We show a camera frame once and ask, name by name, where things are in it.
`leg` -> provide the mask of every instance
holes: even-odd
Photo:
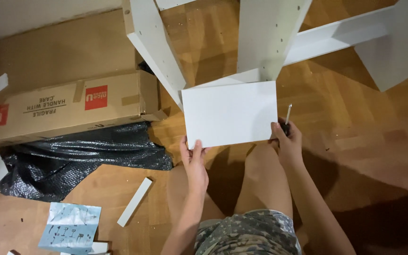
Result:
[[[241,214],[255,209],[273,209],[292,218],[292,198],[286,173],[275,149],[256,146],[245,161],[245,176],[235,206]]]
[[[188,179],[184,166],[176,166],[169,173],[166,187],[166,197],[171,214],[171,222],[174,224],[179,220],[185,197],[188,193]],[[224,214],[220,211],[215,202],[206,193],[201,221],[210,219],[224,219]]]

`bubble wrap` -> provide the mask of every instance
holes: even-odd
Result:
[[[148,126],[133,123],[2,148],[9,174],[0,193],[60,202],[102,164],[171,170],[170,156],[149,140]]]

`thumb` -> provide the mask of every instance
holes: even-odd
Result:
[[[201,151],[202,151],[202,142],[201,140],[196,140],[195,147],[193,148],[193,158],[192,160],[200,160],[201,158]]]
[[[272,122],[270,124],[272,128],[272,133],[280,140],[288,139],[284,131],[281,129],[280,123]]]

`screwdriver handle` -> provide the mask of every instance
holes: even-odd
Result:
[[[289,136],[291,134],[290,130],[291,130],[291,125],[290,124],[286,124],[286,123],[281,123],[280,122],[280,126],[281,129],[284,131],[284,134],[286,136]]]

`camouflage shorts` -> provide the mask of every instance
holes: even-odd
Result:
[[[196,255],[301,255],[292,219],[275,210],[260,209],[200,224]]]

